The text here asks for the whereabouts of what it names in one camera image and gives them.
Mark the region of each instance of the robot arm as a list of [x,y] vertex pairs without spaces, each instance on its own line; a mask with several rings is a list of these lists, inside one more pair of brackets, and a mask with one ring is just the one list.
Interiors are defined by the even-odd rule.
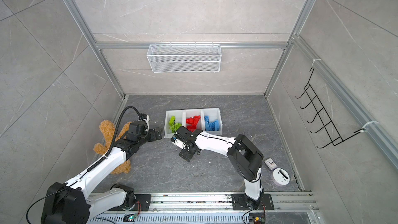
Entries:
[[188,162],[195,153],[199,155],[201,150],[210,150],[228,157],[239,175],[244,178],[248,206],[255,209],[259,207],[263,193],[260,177],[264,156],[245,135],[226,138],[198,129],[191,132],[180,127],[171,140],[182,149],[179,156]]
[[41,217],[42,224],[84,224],[113,207],[121,206],[126,210],[134,207],[136,203],[134,189],[124,185],[114,185],[108,192],[89,197],[95,187],[117,166],[136,153],[140,146],[162,138],[160,128],[149,129],[149,116],[135,109],[140,120],[133,121],[129,130],[115,141],[123,113],[129,108],[135,109],[126,107],[123,110],[113,142],[106,154],[65,183],[54,183],[49,187]]

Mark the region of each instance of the cable tie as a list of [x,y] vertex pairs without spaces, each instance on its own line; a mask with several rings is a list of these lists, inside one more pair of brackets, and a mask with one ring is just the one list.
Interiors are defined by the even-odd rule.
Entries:
[[320,60],[322,60],[322,59],[313,59],[313,60],[312,60],[312,65],[311,65],[311,67],[314,66],[314,62],[315,62],[315,61],[320,61]]
[[365,127],[366,127],[368,124],[371,124],[371,123],[377,123],[377,124],[379,124],[378,121],[369,121],[369,122],[365,123],[365,125],[363,125],[363,127],[361,128],[361,130],[360,130],[359,132],[365,132]]

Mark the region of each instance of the wall hook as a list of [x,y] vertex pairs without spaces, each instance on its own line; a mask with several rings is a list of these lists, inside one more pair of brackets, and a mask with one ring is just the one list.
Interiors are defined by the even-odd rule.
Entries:
[[[312,65],[314,65],[314,62],[317,61],[317,60],[320,60],[320,59],[315,59],[315,60],[313,60],[313,61],[312,61]],[[311,101],[310,101],[305,107],[301,107],[301,106],[300,106],[300,108],[301,108],[301,109],[306,109],[309,105],[312,104],[312,106],[314,107],[314,109],[315,109],[315,111],[316,111],[316,114],[315,114],[314,118],[312,119],[312,121],[307,121],[307,122],[311,124],[312,122],[315,121],[316,117],[319,117],[319,119],[320,119],[320,121],[321,121],[321,123],[322,123],[322,127],[321,127],[319,130],[317,130],[316,132],[312,132],[312,131],[310,131],[310,132],[313,133],[313,134],[315,134],[315,133],[320,132],[321,130],[325,129],[326,133],[328,134],[328,137],[329,137],[329,139],[330,139],[330,142],[327,143],[327,144],[324,145],[324,146],[321,146],[321,147],[316,146],[318,149],[325,148],[325,147],[327,147],[327,146],[330,145],[330,144],[333,144],[333,146],[336,146],[336,145],[338,145],[338,144],[340,144],[340,143],[342,143],[342,142],[344,142],[344,141],[346,141],[346,140],[348,140],[348,139],[354,137],[355,135],[364,132],[364,131],[365,131],[365,127],[366,127],[368,124],[370,124],[370,123],[378,123],[377,121],[370,121],[370,122],[367,122],[365,125],[363,125],[363,127],[362,127],[361,129],[355,131],[353,135],[351,135],[350,137],[347,137],[346,139],[343,139],[343,138],[341,137],[341,135],[340,135],[339,130],[337,130],[336,125],[333,123],[331,117],[329,116],[329,113],[326,111],[326,108],[324,107],[323,103],[321,102],[321,100],[319,99],[318,95],[316,94],[314,88],[312,88],[312,86],[311,86],[311,84],[310,84],[310,80],[311,80],[312,74],[314,73],[314,67],[311,67],[310,72],[311,72],[311,75],[310,75],[310,78],[308,79],[307,84],[306,84],[305,87],[304,87],[304,92],[300,95],[300,97],[296,97],[296,96],[295,96],[295,98],[296,98],[296,99],[299,99],[299,98],[301,98],[304,94],[306,94],[306,95],[308,96],[308,98],[309,98]],[[309,89],[311,89],[312,92],[315,94],[315,96],[314,96],[313,98],[311,98],[310,95],[308,94],[308,90],[309,90]],[[319,103],[320,103],[321,106],[322,106],[320,110],[318,110],[317,107],[316,107],[315,104],[314,104],[314,100],[315,100],[315,99],[318,99]],[[322,118],[321,118],[321,116],[320,116],[320,113],[321,113],[322,111],[324,111],[324,112],[326,113],[327,117],[329,118],[329,122],[324,123],[324,121],[322,120]],[[330,133],[329,133],[329,131],[328,131],[327,128],[326,128],[326,127],[327,127],[328,125],[330,125],[330,124],[332,124],[333,128],[336,130],[337,134],[339,135],[339,136],[338,136],[337,138],[335,138],[334,140],[331,138]]]

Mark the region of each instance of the floor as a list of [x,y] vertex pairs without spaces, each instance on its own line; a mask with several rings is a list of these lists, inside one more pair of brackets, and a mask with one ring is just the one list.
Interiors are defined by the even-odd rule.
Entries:
[[[250,216],[261,217],[262,214],[250,214]],[[266,213],[265,224],[311,224],[311,221],[304,212]]]
[[[219,107],[223,136],[246,135],[264,154],[291,176],[288,185],[279,187],[264,166],[261,182],[265,191],[298,191],[292,166],[282,146],[266,99],[262,95],[131,95],[127,105],[135,106],[150,116],[150,127],[164,127],[166,110]],[[136,120],[127,111],[122,124]],[[180,148],[170,139],[146,143],[131,157],[129,174],[109,175],[95,189],[108,191],[115,183],[133,187],[135,191],[244,191],[243,178],[236,173],[227,157],[204,150],[188,163],[178,156]]]

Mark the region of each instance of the white wire basket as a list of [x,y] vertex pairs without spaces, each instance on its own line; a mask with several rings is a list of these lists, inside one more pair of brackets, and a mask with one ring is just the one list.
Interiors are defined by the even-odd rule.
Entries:
[[154,73],[219,72],[221,47],[218,44],[153,44],[147,52]]

